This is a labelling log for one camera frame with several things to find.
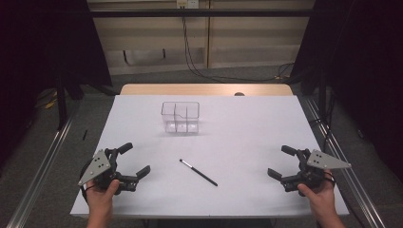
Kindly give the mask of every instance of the plastic divider box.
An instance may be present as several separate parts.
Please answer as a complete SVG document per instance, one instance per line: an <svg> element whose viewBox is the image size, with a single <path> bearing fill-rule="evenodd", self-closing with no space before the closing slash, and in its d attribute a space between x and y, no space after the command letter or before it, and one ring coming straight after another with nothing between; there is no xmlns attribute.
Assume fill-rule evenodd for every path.
<svg viewBox="0 0 403 228"><path fill-rule="evenodd" d="M165 132L198 133L199 110L197 102L165 102L161 110Z"/></svg>

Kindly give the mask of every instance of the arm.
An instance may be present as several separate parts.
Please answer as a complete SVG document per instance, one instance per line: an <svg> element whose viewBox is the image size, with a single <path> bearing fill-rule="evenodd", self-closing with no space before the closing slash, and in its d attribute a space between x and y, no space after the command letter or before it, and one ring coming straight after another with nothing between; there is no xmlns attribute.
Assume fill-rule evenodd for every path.
<svg viewBox="0 0 403 228"><path fill-rule="evenodd" d="M87 228L106 228L112 219L112 198L119 188L119 181L113 180L106 191L99 189L93 180L87 184L86 199L89 207Z"/></svg>
<svg viewBox="0 0 403 228"><path fill-rule="evenodd" d="M336 212L334 186L331 182L324 180L314 191L303 183L298 185L298 189L309 199L312 214L323 228L345 227Z"/></svg>

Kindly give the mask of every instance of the wall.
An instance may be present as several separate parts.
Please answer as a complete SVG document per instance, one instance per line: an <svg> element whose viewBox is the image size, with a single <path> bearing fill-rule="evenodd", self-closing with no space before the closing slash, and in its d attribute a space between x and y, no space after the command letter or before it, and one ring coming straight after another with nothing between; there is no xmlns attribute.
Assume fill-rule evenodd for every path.
<svg viewBox="0 0 403 228"><path fill-rule="evenodd" d="M315 1L200 0L201 9L311 9ZM176 1L88 0L92 10L175 9ZM186 68L181 18L95 18L113 74ZM197 67L280 65L294 62L308 18L186 18ZM162 49L169 51L163 59ZM125 63L126 50L128 63Z"/></svg>

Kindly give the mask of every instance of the gray floor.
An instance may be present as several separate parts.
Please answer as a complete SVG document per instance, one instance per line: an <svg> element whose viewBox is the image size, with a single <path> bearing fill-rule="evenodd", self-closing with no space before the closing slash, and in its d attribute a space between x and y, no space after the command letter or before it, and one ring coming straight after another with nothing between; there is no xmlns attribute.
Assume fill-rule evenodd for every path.
<svg viewBox="0 0 403 228"><path fill-rule="evenodd" d="M241 77L248 79L270 79L278 75L276 66L235 67L200 70L203 75L221 77ZM216 78L226 83L248 83L232 79ZM114 89L119 91L127 83L216 83L210 79L196 76L189 70L144 73L137 75L121 75L113 77ZM264 83L281 83L281 80L271 80ZM307 97L301 96L298 85L292 85L298 95L307 119L312 115L305 104ZM32 204L32 210L25 221L25 227L85 227L86 220L69 215L71 206L78 193L77 180L84 162L92 155L101 136L108 112L113 104L113 97L107 97L86 85L85 98L80 102L67 98L67 106L72 116L71 127L63 144L54 158L49 173L44 177L44 185L39 189L39 195ZM0 227L6 227L18 203L25 195L31 180L55 137L58 125L57 105L44 109L38 107L30 129L24 139L15 148L13 155L4 167L0 180ZM377 212L386 227L401 227L403 224L403 184L378 158L371 142L362 139L357 134L358 127L345 113L342 105L336 103L333 113L332 131L346 154L349 162L366 192L372 199ZM319 144L323 137L313 127ZM344 192L346 200L351 204L353 211L370 227L365 215L360 212L361 207L354 194L349 190L347 182L341 173L336 172L340 189ZM360 227L353 216L342 218L348 227ZM316 227L315 221L308 218L279 218L272 219L276 227ZM270 227L267 220L223 220L221 227ZM136 219L114 219L110 227L143 227L143 223Z"/></svg>

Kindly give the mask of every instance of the cable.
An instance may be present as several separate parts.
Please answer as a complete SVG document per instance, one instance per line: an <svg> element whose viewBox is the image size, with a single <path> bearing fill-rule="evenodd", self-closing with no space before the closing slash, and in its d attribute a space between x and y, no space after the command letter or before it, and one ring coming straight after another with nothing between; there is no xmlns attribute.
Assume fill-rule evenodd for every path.
<svg viewBox="0 0 403 228"><path fill-rule="evenodd" d="M271 78L268 78L268 79L245 79L245 78L222 77L222 76L205 76L201 72L198 71L198 69L196 68L196 66L193 63L192 55L190 53L190 46L189 46L189 42L188 42L188 39L187 39L187 26L186 26L185 17L182 18L182 25L183 25L184 54L185 54L185 58L186 58L186 64L187 64L187 67L189 68L189 70L193 74L195 74L196 76L203 77L203 78L206 78L206 79L210 79L210 80L213 80L215 82L222 83L222 84L224 84L224 82L220 81L220 80L217 80L217 79L230 79L230 80L239 80L239 81L262 83L262 82L268 82L268 81L276 80L280 76L280 74L282 74L289 66L294 64L294 63L290 63L290 64L281 65L279 67L279 69L278 69L278 76L271 77ZM280 68L284 67L284 66L287 66L287 67L282 72L279 72Z"/></svg>

